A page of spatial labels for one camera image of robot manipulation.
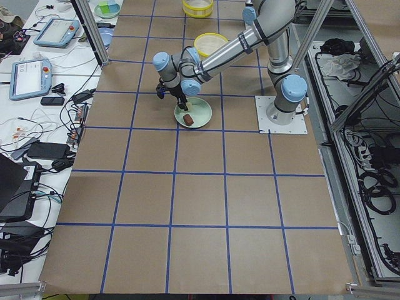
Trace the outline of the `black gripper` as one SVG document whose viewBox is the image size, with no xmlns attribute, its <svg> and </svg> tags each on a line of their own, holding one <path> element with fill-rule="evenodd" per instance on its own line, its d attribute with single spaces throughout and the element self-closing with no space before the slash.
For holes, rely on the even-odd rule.
<svg viewBox="0 0 400 300">
<path fill-rule="evenodd" d="M 189 108 L 186 104 L 187 99 L 181 86 L 175 86 L 170 88 L 170 93 L 177 99 L 178 107 L 183 111 L 189 111 Z"/>
</svg>

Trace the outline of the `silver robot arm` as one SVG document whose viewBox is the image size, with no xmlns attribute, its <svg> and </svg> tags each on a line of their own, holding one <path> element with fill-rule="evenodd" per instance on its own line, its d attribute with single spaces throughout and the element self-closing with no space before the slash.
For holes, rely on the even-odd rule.
<svg viewBox="0 0 400 300">
<path fill-rule="evenodd" d="M 253 1 L 252 5 L 256 18 L 249 27 L 206 59 L 201 60 L 198 51 L 190 46 L 173 55 L 155 54 L 152 64 L 159 74 L 158 98 L 163 99 L 169 92 L 177 99 L 178 107 L 188 111 L 187 97 L 199 94 L 202 84 L 263 45 L 277 49 L 283 43 L 284 49 L 278 51 L 269 65 L 275 74 L 288 72 L 293 60 L 288 53 L 286 31 L 297 18 L 301 1 Z"/>
</svg>

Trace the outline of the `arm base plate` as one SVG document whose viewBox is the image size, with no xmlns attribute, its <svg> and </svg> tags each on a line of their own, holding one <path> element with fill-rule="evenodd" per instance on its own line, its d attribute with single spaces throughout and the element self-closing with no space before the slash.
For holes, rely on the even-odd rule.
<svg viewBox="0 0 400 300">
<path fill-rule="evenodd" d="M 275 96 L 255 96 L 257 123 L 261 134 L 307 134 L 301 104 L 294 112 L 281 112 L 275 105 Z"/>
</svg>

